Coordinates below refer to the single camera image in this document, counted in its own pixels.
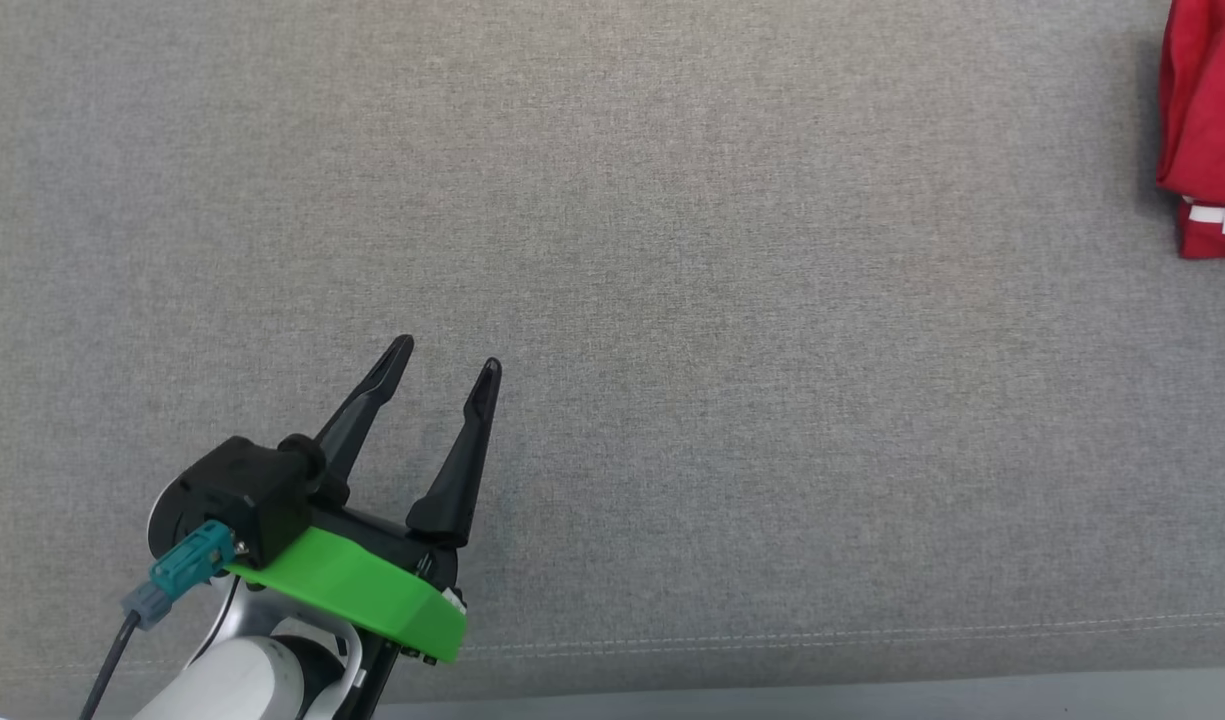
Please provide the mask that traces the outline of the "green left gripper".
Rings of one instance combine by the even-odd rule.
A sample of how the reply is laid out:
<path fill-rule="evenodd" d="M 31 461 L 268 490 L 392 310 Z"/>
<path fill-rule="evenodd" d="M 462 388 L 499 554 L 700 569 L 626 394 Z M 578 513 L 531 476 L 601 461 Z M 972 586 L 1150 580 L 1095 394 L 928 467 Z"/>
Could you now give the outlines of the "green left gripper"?
<path fill-rule="evenodd" d="M 396 337 L 316 433 L 325 467 L 315 503 L 347 504 L 353 465 L 414 347 L 410 334 Z M 270 564 L 234 560 L 227 569 L 429 661 L 456 661 L 467 629 L 458 549 L 469 542 L 501 381 L 501 361 L 489 358 L 466 398 L 461 432 L 432 486 L 408 509 L 407 528 L 365 512 L 312 509 L 301 536 Z"/>

